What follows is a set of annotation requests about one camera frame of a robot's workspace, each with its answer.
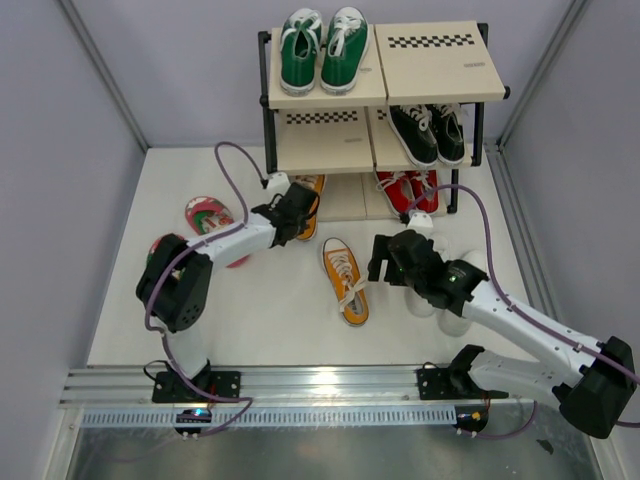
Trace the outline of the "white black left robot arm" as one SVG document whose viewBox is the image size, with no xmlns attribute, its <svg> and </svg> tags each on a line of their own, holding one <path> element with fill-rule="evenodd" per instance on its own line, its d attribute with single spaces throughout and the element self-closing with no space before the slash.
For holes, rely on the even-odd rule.
<svg viewBox="0 0 640 480">
<path fill-rule="evenodd" d="M 301 234 L 317 211 L 319 194 L 298 183 L 213 234 L 162 237 L 136 286 L 144 325 L 161 336 L 176 392 L 190 402 L 203 399 L 210 366 L 196 322 L 204 313 L 215 273 L 251 254 L 284 246 Z"/>
</svg>

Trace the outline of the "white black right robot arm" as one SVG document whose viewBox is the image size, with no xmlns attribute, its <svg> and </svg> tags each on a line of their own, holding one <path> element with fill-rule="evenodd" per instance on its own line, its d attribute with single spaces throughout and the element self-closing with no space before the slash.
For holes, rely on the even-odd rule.
<svg viewBox="0 0 640 480">
<path fill-rule="evenodd" d="M 518 360 L 466 345 L 447 367 L 420 381 L 430 399 L 518 396 L 555 407 L 577 430 L 606 439 L 636 390 L 626 342 L 566 328 L 500 291 L 472 263 L 442 259 L 433 240 L 414 230 L 375 236 L 368 278 L 406 287 L 431 307 L 482 325 L 532 357 Z"/>
</svg>

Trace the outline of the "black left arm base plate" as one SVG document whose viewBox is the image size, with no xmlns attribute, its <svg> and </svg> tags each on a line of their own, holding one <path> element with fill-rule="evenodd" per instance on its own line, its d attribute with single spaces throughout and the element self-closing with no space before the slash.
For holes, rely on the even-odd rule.
<svg viewBox="0 0 640 480">
<path fill-rule="evenodd" d="M 156 375 L 151 401 L 156 404 L 211 402 L 210 396 L 237 399 L 242 375 L 239 371 L 211 371 L 205 369 L 191 383 L 207 393 L 203 396 L 189 387 L 173 370 Z"/>
</svg>

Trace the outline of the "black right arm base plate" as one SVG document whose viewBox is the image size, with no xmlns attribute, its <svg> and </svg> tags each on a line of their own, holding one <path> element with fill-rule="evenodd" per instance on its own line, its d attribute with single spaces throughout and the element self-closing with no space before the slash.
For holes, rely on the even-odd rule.
<svg viewBox="0 0 640 480">
<path fill-rule="evenodd" d="M 503 391 L 481 389 L 467 374 L 429 362 L 420 366 L 415 375 L 421 400 L 493 400 L 509 397 Z"/>
</svg>

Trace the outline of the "orange canvas sneaker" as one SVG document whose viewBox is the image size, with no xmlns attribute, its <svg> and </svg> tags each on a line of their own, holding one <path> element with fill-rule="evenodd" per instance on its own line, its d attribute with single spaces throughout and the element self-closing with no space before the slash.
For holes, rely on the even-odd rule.
<svg viewBox="0 0 640 480">
<path fill-rule="evenodd" d="M 363 326 L 369 318 L 364 291 L 367 280 L 361 276 L 352 250 L 342 240 L 328 238 L 322 246 L 322 264 L 343 319 L 352 327 Z"/>
<path fill-rule="evenodd" d="M 317 230 L 317 211 L 320 204 L 320 197 L 324 191 L 326 186 L 326 176 L 325 175 L 297 175 L 293 178 L 293 180 L 303 185 L 305 188 L 313 190 L 317 194 L 317 198 L 314 200 L 314 203 L 310 209 L 310 213 L 307 219 L 307 226 L 302 233 L 297 236 L 299 241 L 309 241 L 311 240 Z"/>
</svg>

